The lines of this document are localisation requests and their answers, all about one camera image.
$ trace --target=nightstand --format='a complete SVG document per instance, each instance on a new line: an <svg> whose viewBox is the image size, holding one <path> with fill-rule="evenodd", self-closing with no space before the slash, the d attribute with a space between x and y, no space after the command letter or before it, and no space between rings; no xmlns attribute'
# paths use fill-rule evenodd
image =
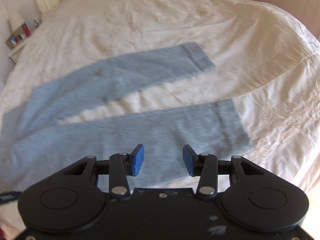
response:
<svg viewBox="0 0 320 240"><path fill-rule="evenodd" d="M25 38L23 41L20 41L19 44L11 50L8 54L8 58L12 59L14 63L17 63L20 53L24 46L27 44L28 38Z"/></svg>

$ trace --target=cream satin bedspread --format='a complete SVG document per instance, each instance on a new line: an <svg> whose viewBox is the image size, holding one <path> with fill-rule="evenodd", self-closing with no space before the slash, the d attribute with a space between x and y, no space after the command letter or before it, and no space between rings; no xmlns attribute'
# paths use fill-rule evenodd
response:
<svg viewBox="0 0 320 240"><path fill-rule="evenodd" d="M132 93L64 123L233 98L255 146L245 157L311 189L320 173L320 44L294 17L264 3L66 0L24 48L1 94L0 115L28 100L34 87L91 63L193 41L216 70Z"/></svg>

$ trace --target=screw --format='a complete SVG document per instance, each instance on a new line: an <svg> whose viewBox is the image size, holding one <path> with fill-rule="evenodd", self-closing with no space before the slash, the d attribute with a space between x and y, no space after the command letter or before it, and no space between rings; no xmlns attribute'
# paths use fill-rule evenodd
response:
<svg viewBox="0 0 320 240"><path fill-rule="evenodd" d="M124 195L127 193L127 189L125 187L122 187L122 186L118 186L118 187L113 187L111 192L113 194L116 194L116 195Z"/></svg>
<svg viewBox="0 0 320 240"><path fill-rule="evenodd" d="M160 193L159 194L159 197L161 197L161 198L165 198L165 197L167 197L168 195L166 194L166 193Z"/></svg>
<svg viewBox="0 0 320 240"><path fill-rule="evenodd" d="M199 189L199 192L203 195L212 195L215 192L215 190L213 187L201 187Z"/></svg>

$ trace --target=silver screw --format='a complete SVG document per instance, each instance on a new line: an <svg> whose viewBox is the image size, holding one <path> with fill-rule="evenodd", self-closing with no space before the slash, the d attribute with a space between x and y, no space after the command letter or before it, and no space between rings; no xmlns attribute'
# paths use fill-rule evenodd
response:
<svg viewBox="0 0 320 240"><path fill-rule="evenodd" d="M122 187L122 186L118 186L118 187L114 187L112 188L111 192L113 194L116 194L116 195L124 195L127 193L127 189L125 187Z"/></svg>
<svg viewBox="0 0 320 240"><path fill-rule="evenodd" d="M201 187L199 189L199 192L203 195L212 195L215 192L215 190L213 187Z"/></svg>
<svg viewBox="0 0 320 240"><path fill-rule="evenodd" d="M167 197L168 195L166 194L166 193L160 193L159 194L159 197L161 197L161 198L165 198L165 197Z"/></svg>

